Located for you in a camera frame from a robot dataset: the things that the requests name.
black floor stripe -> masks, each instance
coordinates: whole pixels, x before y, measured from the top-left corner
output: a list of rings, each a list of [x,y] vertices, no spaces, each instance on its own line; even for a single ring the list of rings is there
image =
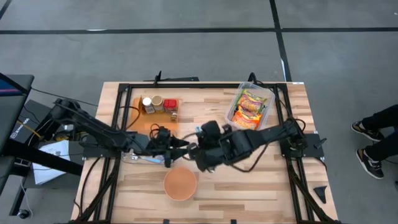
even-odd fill
[[[186,34],[186,33],[250,33],[275,32],[274,28],[169,28],[169,29],[105,29],[105,30],[0,30],[0,34]]]
[[[4,5],[2,6],[1,10],[0,10],[0,20],[3,17],[4,13],[6,13],[8,6],[10,6],[12,0],[7,0],[6,3],[4,3]]]
[[[276,39],[278,41],[278,47],[279,47],[279,55],[280,55],[280,59],[282,59],[282,61],[283,61],[282,66],[284,69],[285,81],[291,82],[292,76],[290,74],[289,63],[287,61],[284,38],[282,36],[282,32],[281,32],[281,28],[280,28],[278,11],[276,9],[275,0],[269,0],[269,4],[271,5],[272,18],[274,20],[274,25],[275,25]]]
[[[282,32],[397,32],[398,27],[282,28]]]

red lid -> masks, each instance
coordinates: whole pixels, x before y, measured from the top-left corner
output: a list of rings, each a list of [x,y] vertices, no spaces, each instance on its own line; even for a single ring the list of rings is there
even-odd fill
[[[174,108],[177,106],[177,100],[165,99],[163,106],[166,108]]]

white paper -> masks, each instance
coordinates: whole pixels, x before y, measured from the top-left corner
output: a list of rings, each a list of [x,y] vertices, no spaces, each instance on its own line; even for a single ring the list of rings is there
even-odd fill
[[[42,146],[40,151],[53,154],[55,156],[60,156],[63,159],[70,161],[69,157],[69,141],[59,141],[56,143],[48,144],[46,146]],[[48,182],[56,177],[59,177],[62,174],[65,174],[63,171],[59,171],[56,169],[48,169],[48,167],[33,163],[34,175],[35,175],[35,183],[40,185]]]

wooden table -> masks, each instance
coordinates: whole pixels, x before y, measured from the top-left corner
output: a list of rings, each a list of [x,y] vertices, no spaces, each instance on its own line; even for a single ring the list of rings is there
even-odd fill
[[[116,104],[119,82],[105,82],[96,118],[111,124]],[[290,104],[296,118],[307,124],[305,133],[313,133],[315,125],[303,83],[288,83]],[[166,89],[136,88],[132,99],[140,95],[160,95],[164,98],[179,98],[180,108],[178,137],[192,133],[195,127],[209,120],[224,124],[224,113],[234,97],[235,89]],[[275,106],[267,126],[278,125]],[[257,150],[249,159],[239,163],[248,168],[259,154]],[[85,162],[76,200],[80,201],[81,186],[94,159]],[[101,172],[101,159],[93,169],[85,189],[83,209],[98,192]],[[303,159],[310,193],[330,217],[337,219],[335,205],[330,191],[328,176],[324,166],[315,159]],[[263,155],[253,172],[245,174],[227,166],[219,166],[213,174],[202,173],[194,162],[179,159],[174,166],[184,166],[194,171],[198,188],[194,196],[185,202],[169,199],[163,187],[163,179],[169,169],[159,165],[136,165],[121,163],[112,223],[161,223],[169,219],[171,223],[295,223],[292,196],[285,159],[280,155],[279,143],[273,142]],[[323,204],[312,190],[327,185],[326,204]],[[303,197],[299,193],[303,219],[307,218]],[[105,217],[108,195],[104,196],[101,218]],[[72,219],[78,215],[77,206]]]

bowl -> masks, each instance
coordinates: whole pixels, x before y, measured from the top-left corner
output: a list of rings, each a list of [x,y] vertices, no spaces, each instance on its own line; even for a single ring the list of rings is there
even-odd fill
[[[197,189],[195,174],[184,167],[170,170],[164,178],[164,190],[171,199],[188,200]]]

